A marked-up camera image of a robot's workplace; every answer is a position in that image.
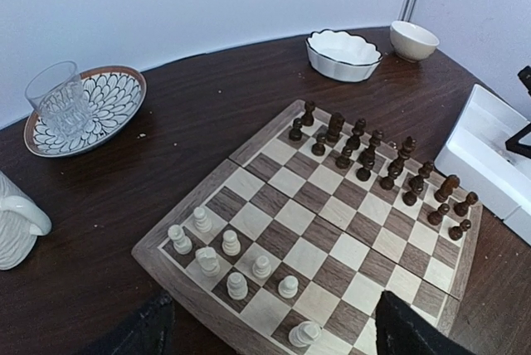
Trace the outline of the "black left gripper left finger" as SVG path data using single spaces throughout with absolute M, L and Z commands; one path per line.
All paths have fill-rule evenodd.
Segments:
M 79 354 L 172 354 L 173 299 L 161 291 Z

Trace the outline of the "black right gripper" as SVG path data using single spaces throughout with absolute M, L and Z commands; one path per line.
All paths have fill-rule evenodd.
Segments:
M 522 84 L 526 87 L 528 94 L 531 95 L 531 86 L 530 86 L 530 66 L 525 66 L 519 73 L 518 78 Z M 531 123 L 528 123 L 515 135 L 510 137 L 505 141 L 505 148 L 512 152 L 519 154 L 521 156 L 530 156 L 531 155 L 531 146 L 530 146 L 530 131 Z

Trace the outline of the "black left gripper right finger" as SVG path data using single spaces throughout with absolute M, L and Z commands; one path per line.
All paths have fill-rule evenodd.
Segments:
M 473 355 L 431 326 L 392 291 L 382 292 L 375 315 L 379 355 Z

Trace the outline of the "white chess rook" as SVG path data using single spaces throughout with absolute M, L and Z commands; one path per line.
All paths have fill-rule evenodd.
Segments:
M 192 251 L 192 241 L 180 225 L 171 225 L 168 228 L 168 238 L 179 255 L 186 255 Z

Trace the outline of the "white chess bishop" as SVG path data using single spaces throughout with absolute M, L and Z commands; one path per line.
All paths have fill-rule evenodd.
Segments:
M 227 277 L 227 293 L 231 299 L 243 300 L 248 294 L 246 277 L 240 272 L 231 272 Z

